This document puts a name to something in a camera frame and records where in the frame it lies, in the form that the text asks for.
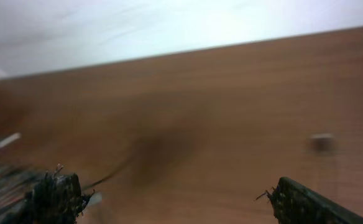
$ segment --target white floor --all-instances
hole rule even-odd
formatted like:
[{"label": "white floor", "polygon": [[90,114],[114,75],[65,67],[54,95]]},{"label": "white floor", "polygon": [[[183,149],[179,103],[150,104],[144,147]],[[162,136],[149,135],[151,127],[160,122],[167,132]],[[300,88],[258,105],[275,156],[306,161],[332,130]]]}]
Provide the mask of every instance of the white floor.
[{"label": "white floor", "polygon": [[0,0],[0,76],[359,26],[363,0]]}]

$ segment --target wooden panel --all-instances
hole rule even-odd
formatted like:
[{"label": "wooden panel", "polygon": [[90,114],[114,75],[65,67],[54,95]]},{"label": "wooden panel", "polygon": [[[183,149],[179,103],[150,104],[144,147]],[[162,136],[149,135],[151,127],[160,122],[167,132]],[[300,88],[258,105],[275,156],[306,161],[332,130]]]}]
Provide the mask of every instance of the wooden panel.
[{"label": "wooden panel", "polygon": [[[0,86],[34,112],[3,159],[96,187],[81,223],[276,223],[281,176],[363,215],[363,28],[148,58]],[[314,133],[332,133],[319,156]]]}]

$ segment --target brown wooden surface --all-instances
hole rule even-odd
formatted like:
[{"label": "brown wooden surface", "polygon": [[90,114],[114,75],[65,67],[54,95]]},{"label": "brown wooden surface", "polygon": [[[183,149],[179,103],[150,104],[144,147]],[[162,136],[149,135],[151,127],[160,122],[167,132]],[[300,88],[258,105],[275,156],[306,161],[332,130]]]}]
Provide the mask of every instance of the brown wooden surface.
[{"label": "brown wooden surface", "polygon": [[[88,184],[137,152],[80,223],[277,223],[253,199],[281,176],[363,215],[363,28],[0,86],[34,107],[6,160]],[[330,156],[310,148],[323,132]]]}]

